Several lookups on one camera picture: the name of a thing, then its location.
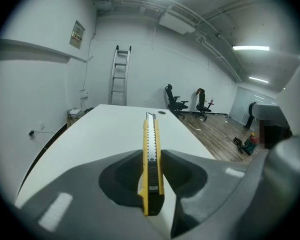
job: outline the ladder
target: ladder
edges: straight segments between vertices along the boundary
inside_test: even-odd
[[[109,94],[110,105],[122,105],[122,106],[127,105],[127,82],[128,82],[128,67],[129,67],[130,53],[131,53],[131,46],[129,50],[119,50],[119,45],[116,46],[114,52],[111,83],[110,83],[110,94]],[[120,56],[126,56],[125,63],[119,63],[118,57]]]

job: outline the black office chair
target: black office chair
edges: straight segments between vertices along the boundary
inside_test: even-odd
[[[165,92],[168,95],[168,99],[169,99],[168,108],[176,116],[176,118],[179,118],[179,116],[181,116],[183,119],[185,119],[185,116],[183,114],[178,113],[178,111],[187,109],[188,107],[185,105],[185,103],[189,101],[183,100],[181,102],[177,102],[177,99],[180,98],[180,96],[173,96],[171,90],[172,90],[172,85],[168,84],[165,87]]]
[[[205,90],[199,88],[196,91],[196,94],[199,94],[199,103],[196,105],[196,109],[198,111],[200,111],[200,114],[198,114],[195,118],[198,118],[198,117],[201,116],[201,117],[204,118],[204,121],[206,121],[207,118],[208,118],[206,112],[211,112],[211,110],[208,107],[204,106],[205,105],[205,99],[206,99]]]

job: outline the cable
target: cable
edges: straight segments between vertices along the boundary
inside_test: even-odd
[[[36,141],[34,138],[32,139],[34,142],[36,142],[37,144],[39,144],[40,147],[42,147],[45,150],[48,150],[47,148],[45,148],[44,146],[42,146],[38,141]]]
[[[86,84],[86,79],[87,79],[87,69],[88,69],[88,62],[89,62],[91,41],[92,41],[92,39],[94,39],[94,37],[95,37],[95,35],[97,33],[97,19],[98,19],[98,15],[96,15],[96,18],[95,18],[94,34],[93,34],[93,37],[91,38],[90,43],[89,43],[88,58],[86,59],[85,76],[84,76],[84,82],[83,82],[83,88],[82,88],[82,90],[85,89],[85,84]]]
[[[33,130],[35,133],[39,133],[39,134],[56,134],[55,132],[48,132],[48,131],[36,131]]]

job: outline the fluorescent light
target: fluorescent light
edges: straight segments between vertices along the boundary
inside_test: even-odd
[[[262,80],[262,79],[258,79],[258,78],[254,78],[254,77],[251,77],[249,76],[250,79],[253,79],[253,80],[257,80],[257,81],[261,81],[261,82],[265,82],[265,83],[269,83],[268,81],[266,80]]]
[[[261,51],[269,51],[269,46],[233,46],[234,50],[261,50]]]
[[[257,95],[254,95],[254,96],[256,96],[257,98],[260,98],[260,99],[263,99],[263,100],[264,100],[264,98],[261,98],[261,97],[259,97],[259,96],[257,96]]]

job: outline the wooden floor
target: wooden floor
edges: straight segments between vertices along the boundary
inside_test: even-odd
[[[208,114],[207,120],[201,121],[196,114],[184,113],[184,116],[185,119],[179,117],[180,121],[218,160],[250,163],[253,155],[264,150],[257,146],[252,155],[245,152],[241,154],[234,144],[234,138],[245,142],[252,131],[230,117]]]

